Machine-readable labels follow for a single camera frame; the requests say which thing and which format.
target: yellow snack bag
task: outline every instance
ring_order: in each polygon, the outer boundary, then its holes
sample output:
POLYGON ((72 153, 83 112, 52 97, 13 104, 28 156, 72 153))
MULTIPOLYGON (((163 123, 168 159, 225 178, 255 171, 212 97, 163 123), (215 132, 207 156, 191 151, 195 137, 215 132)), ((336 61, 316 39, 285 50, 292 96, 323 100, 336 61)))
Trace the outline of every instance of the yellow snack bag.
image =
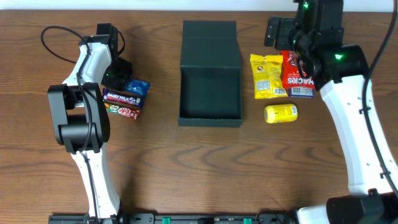
POLYGON ((280 79, 283 60, 282 55, 250 55, 255 99, 287 97, 280 79))

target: red snack bag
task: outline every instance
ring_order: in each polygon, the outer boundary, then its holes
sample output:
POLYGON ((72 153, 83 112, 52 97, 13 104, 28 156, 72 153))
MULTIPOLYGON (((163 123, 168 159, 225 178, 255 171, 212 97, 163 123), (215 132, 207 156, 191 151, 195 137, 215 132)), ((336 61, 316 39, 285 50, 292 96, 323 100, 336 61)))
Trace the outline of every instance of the red snack bag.
POLYGON ((297 68, 297 54, 293 51, 282 50, 284 56, 284 74, 282 85, 284 88, 307 87, 315 88, 312 78, 302 79, 297 68))

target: snack package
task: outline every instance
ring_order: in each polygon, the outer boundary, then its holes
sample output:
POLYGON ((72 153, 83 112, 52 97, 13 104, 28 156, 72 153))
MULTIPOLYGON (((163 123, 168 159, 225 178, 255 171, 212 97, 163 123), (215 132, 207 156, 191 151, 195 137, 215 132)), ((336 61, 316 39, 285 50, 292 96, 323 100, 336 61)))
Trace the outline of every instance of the snack package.
POLYGON ((315 89, 307 87, 293 87, 287 89, 289 97, 314 98, 315 89))
POLYGON ((315 88, 312 78, 303 79, 299 74, 299 69, 297 68, 297 54, 293 51, 282 50, 282 55, 284 57, 284 74, 282 77, 282 84, 284 88, 293 87, 307 87, 315 88))
POLYGON ((128 80, 124 85, 124 91, 134 95, 146 97, 150 84, 142 80, 128 80))
POLYGON ((132 119, 138 119, 141 114, 141 110, 132 110, 130 108, 125 108, 118 105, 113 105, 111 103, 105 103, 106 111, 113 114, 118 114, 121 116, 126 116, 132 119))
POLYGON ((103 89, 103 99, 112 104, 129 107, 132 109, 142 109, 144 106, 144 99, 136 96, 129 96, 118 93, 107 88, 103 89))
POLYGON ((280 80, 282 62, 281 55, 250 55, 255 99, 287 96, 280 80))

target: barcode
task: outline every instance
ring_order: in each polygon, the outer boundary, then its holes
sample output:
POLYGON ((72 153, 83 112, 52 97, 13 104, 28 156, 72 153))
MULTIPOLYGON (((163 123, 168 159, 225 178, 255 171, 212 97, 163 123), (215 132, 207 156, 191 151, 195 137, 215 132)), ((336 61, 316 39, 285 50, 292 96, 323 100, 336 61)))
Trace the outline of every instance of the barcode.
POLYGON ((286 94, 286 90, 285 89, 275 88, 274 89, 274 94, 275 95, 283 95, 283 94, 286 94))
POLYGON ((295 106, 292 106, 292 111, 293 115, 297 115, 297 108, 295 106))
POLYGON ((312 89, 307 87, 293 87, 292 95, 312 96, 312 89))
POLYGON ((256 88, 257 91, 269 90, 269 80, 257 81, 256 88))

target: green light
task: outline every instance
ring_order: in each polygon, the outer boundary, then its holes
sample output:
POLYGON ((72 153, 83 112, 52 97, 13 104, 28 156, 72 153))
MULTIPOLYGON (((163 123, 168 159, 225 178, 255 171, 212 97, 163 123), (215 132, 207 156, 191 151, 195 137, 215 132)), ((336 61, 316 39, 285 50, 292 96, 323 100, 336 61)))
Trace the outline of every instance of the green light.
POLYGON ((343 55, 336 54, 335 57, 336 57, 337 60, 340 60, 341 58, 343 58, 343 55))

